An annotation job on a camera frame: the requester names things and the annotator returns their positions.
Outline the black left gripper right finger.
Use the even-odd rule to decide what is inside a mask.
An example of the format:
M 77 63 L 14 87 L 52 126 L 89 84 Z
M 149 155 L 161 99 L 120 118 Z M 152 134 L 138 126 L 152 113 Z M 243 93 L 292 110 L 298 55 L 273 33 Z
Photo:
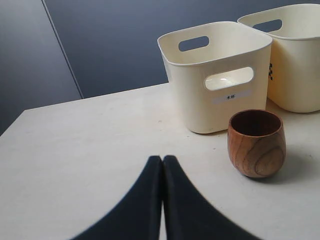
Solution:
M 257 240 L 220 213 L 197 190 L 174 155 L 163 159 L 163 205 L 168 240 Z

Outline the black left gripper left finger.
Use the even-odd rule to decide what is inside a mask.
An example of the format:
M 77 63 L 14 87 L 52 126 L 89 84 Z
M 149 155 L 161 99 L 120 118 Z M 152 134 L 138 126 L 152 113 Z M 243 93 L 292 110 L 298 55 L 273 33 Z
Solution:
M 75 240 L 158 240 L 163 199 L 163 162 L 150 156 L 119 203 Z

